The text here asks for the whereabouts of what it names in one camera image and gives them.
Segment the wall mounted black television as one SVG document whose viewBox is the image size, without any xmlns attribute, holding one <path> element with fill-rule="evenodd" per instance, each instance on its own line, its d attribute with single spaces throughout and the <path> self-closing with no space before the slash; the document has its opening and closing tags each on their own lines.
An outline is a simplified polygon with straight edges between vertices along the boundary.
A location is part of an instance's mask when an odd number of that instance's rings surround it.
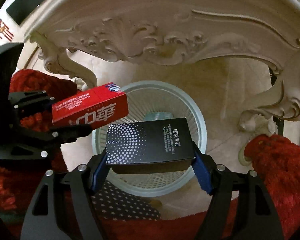
<svg viewBox="0 0 300 240">
<path fill-rule="evenodd" d="M 18 25 L 33 13 L 45 0 L 15 0 L 7 9 L 7 14 Z"/>
</svg>

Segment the red chinese knot decoration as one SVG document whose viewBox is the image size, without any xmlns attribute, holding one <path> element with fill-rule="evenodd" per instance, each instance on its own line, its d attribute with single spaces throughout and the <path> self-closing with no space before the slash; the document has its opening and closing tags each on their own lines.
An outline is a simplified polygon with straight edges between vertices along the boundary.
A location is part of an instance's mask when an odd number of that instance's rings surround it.
<svg viewBox="0 0 300 240">
<path fill-rule="evenodd" d="M 9 27 L 0 19 L 0 39 L 6 38 L 12 42 L 14 35 L 10 32 Z"/>
</svg>

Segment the red fuzzy sleeve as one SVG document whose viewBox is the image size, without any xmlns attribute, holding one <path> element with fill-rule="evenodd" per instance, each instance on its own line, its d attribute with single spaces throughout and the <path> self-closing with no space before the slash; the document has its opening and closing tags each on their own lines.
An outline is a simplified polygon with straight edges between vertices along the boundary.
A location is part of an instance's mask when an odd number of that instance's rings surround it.
<svg viewBox="0 0 300 240">
<path fill-rule="evenodd" d="M 211 173 L 207 211 L 174 220 L 102 219 L 109 239 L 300 239 L 300 146 L 259 135 L 246 174 Z"/>
<path fill-rule="evenodd" d="M 19 235 L 46 170 L 67 170 L 61 144 L 74 137 L 52 124 L 52 105 L 77 85 L 37 70 L 0 70 L 0 237 Z"/>
</svg>

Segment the red fuzzy left sleeve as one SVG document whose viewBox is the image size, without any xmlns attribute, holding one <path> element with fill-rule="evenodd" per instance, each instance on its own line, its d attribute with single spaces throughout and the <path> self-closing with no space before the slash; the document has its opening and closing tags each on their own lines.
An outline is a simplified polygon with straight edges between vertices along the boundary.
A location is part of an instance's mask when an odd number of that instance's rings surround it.
<svg viewBox="0 0 300 240">
<path fill-rule="evenodd" d="M 0 70 L 0 237 L 19 235 L 46 170 L 67 170 L 61 144 L 74 137 L 52 124 L 52 105 L 77 85 L 37 70 Z"/>
</svg>

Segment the polka dot slipper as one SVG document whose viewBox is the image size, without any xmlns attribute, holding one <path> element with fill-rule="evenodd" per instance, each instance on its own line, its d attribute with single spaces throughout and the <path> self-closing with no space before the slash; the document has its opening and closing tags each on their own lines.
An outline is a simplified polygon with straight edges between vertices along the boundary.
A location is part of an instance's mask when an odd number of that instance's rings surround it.
<svg viewBox="0 0 300 240">
<path fill-rule="evenodd" d="M 159 220 L 160 212 L 141 197 L 128 194 L 105 181 L 92 202 L 98 217 L 106 220 Z"/>
</svg>

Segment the white mesh trash basket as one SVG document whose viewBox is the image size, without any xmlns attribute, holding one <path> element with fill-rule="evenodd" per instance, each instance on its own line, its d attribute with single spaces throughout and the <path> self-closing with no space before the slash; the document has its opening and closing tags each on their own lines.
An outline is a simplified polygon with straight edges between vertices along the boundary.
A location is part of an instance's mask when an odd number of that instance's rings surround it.
<svg viewBox="0 0 300 240">
<path fill-rule="evenodd" d="M 160 81 L 123 87 L 128 115 L 92 133 L 94 154 L 105 154 L 107 180 L 140 197 L 169 194 L 194 177 L 193 147 L 205 153 L 207 132 L 196 103 Z"/>
</svg>

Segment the ornate cream coffee table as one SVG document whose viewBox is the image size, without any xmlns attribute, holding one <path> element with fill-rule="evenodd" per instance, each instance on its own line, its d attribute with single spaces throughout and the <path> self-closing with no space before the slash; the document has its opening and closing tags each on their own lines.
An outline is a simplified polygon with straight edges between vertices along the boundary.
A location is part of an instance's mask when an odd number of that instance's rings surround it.
<svg viewBox="0 0 300 240">
<path fill-rule="evenodd" d="M 96 76 L 68 51 L 159 66 L 256 59 L 277 80 L 245 100 L 239 128 L 253 131 L 256 115 L 300 120 L 300 0 L 51 0 L 25 38 L 38 44 L 47 71 L 89 87 Z"/>
</svg>

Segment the black dotted box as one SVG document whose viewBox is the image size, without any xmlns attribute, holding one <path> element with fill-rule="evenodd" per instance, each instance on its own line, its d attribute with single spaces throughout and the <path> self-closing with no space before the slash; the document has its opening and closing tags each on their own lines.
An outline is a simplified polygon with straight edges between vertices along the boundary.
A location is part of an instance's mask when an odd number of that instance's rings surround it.
<svg viewBox="0 0 300 240">
<path fill-rule="evenodd" d="M 195 158 L 186 118 L 110 125 L 106 153 L 118 174 L 185 171 Z"/>
</svg>

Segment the red toothpaste box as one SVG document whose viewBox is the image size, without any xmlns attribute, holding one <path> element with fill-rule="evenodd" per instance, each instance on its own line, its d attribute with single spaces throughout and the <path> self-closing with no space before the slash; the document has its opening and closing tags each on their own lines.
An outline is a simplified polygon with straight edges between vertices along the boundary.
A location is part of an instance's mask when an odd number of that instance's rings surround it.
<svg viewBox="0 0 300 240">
<path fill-rule="evenodd" d="M 52 123 L 56 127 L 89 124 L 98 129 L 128 113 L 127 94 L 110 82 L 54 103 Z"/>
</svg>

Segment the red fuzzy right sleeve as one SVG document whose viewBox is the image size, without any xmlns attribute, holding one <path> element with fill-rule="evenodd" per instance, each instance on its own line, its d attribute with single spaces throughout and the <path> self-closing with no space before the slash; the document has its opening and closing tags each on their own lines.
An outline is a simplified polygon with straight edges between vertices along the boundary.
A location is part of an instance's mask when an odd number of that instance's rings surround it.
<svg viewBox="0 0 300 240">
<path fill-rule="evenodd" d="M 109 239 L 300 239 L 300 146 L 259 135 L 246 174 L 211 173 L 207 211 L 174 220 L 102 219 Z"/>
</svg>

